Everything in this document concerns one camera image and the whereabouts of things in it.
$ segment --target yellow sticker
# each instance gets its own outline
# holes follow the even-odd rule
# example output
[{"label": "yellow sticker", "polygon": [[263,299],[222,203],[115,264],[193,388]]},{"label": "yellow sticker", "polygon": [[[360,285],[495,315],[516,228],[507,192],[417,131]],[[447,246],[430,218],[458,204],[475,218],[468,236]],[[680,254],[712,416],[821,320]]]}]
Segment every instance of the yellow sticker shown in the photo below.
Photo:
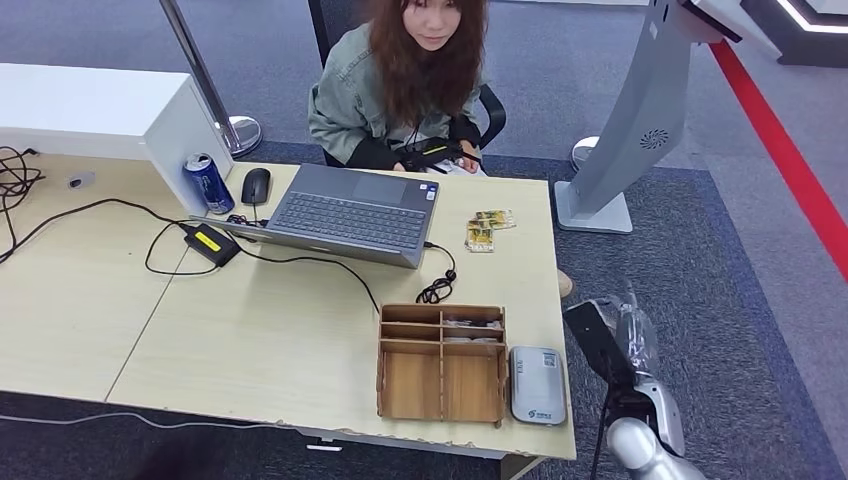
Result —
[{"label": "yellow sticker", "polygon": [[194,237],[203,242],[207,247],[212,249],[213,252],[218,252],[221,250],[221,246],[213,242],[212,239],[207,237],[203,232],[195,233]]},{"label": "yellow sticker", "polygon": [[427,150],[426,152],[422,153],[422,155],[430,155],[431,153],[441,152],[442,150],[447,150],[447,148],[448,147],[446,147],[445,145],[442,145],[441,147],[431,148],[430,150]]}]

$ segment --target woman's left hand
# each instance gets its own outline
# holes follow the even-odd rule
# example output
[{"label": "woman's left hand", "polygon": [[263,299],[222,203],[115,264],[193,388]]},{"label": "woman's left hand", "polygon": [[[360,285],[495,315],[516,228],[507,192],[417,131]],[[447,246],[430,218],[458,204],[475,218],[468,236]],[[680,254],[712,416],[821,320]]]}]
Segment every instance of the woman's left hand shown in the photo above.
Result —
[{"label": "woman's left hand", "polygon": [[[478,155],[477,149],[468,140],[460,140],[459,145],[462,147],[463,152],[474,157]],[[480,164],[476,160],[471,160],[468,157],[460,158],[459,166],[468,173],[477,173],[477,169],[480,168]]]}]

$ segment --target red stripe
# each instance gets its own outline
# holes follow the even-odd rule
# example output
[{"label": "red stripe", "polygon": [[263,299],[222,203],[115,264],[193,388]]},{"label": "red stripe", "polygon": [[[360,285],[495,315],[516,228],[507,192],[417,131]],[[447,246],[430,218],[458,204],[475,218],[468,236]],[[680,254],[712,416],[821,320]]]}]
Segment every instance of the red stripe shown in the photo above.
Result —
[{"label": "red stripe", "polygon": [[848,226],[730,45],[722,41],[710,48],[783,181],[848,281]]}]

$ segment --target desk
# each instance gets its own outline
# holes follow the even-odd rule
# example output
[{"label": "desk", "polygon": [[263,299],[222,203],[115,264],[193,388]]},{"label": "desk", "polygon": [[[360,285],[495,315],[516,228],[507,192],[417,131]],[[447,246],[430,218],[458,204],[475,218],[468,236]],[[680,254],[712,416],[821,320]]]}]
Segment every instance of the desk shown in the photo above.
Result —
[{"label": "desk", "polygon": [[[112,196],[168,217],[184,215],[148,162],[42,156],[30,165],[48,179],[13,211],[19,232]],[[256,166],[236,165],[228,179],[234,196]],[[272,200],[259,208],[268,217],[297,167],[262,166],[273,175]],[[85,171],[96,172],[96,182],[69,189],[67,178]],[[456,257],[459,279],[450,302],[504,305],[510,346],[547,346],[564,356],[547,185],[437,178],[442,188],[428,238]],[[513,209],[518,227],[498,232],[494,254],[467,253],[465,221],[492,208]],[[243,205],[237,209],[253,214]],[[277,423],[327,439],[488,458],[531,456],[505,457],[508,478],[536,457],[575,458],[570,418],[546,428],[508,416],[495,429],[378,417],[377,316],[352,276],[331,265],[274,265],[246,255],[204,277],[157,276],[143,262],[161,227],[143,212],[104,205],[59,220],[0,266],[0,389]],[[173,229],[163,237],[155,267],[208,267],[187,251],[182,236]],[[2,242],[6,247],[5,235]],[[244,245],[269,257],[302,254]],[[380,303],[413,301],[449,266],[436,250],[425,253],[419,270],[344,261]],[[570,416],[570,397],[568,411]]]},{"label": "desk", "polygon": [[[52,215],[108,197],[185,216],[150,162],[45,155],[27,157],[27,165],[47,178],[11,212],[19,238]],[[79,172],[96,172],[95,181],[72,190],[68,178]],[[0,266],[0,389],[106,399],[170,281],[144,268],[162,226],[142,211],[101,205],[56,221]],[[0,215],[0,250],[10,246]],[[153,265],[173,271],[185,251],[173,229]]]},{"label": "desk", "polygon": [[[234,167],[227,182],[234,196],[255,166]],[[273,179],[270,200],[259,208],[259,216],[268,218],[297,167],[263,167]],[[438,181],[428,239],[456,257],[459,279],[450,302],[504,305],[509,346],[546,346],[565,358],[547,184],[458,176]],[[518,227],[497,232],[494,254],[468,253],[466,220],[474,211],[493,208],[511,208]],[[243,205],[236,213],[253,216]],[[273,258],[302,254],[276,245],[243,245]],[[379,303],[414,301],[449,266],[435,250],[426,252],[419,270],[344,261],[368,282]],[[189,252],[180,269],[207,265]],[[348,273],[331,265],[275,265],[241,255],[214,275],[171,282],[107,401],[277,423],[325,438],[497,458],[504,452],[575,458],[570,398],[568,423],[552,428],[509,415],[500,429],[378,417],[376,352],[376,313]]]}]

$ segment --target shoe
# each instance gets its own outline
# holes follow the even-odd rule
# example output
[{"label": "shoe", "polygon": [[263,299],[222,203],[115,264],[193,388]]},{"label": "shoe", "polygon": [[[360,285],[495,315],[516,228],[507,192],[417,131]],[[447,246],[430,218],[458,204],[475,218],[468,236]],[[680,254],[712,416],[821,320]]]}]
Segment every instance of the shoe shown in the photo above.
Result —
[{"label": "shoe", "polygon": [[557,270],[557,282],[559,283],[559,298],[571,295],[571,291],[574,290],[574,282],[571,277],[563,273],[562,270]]}]

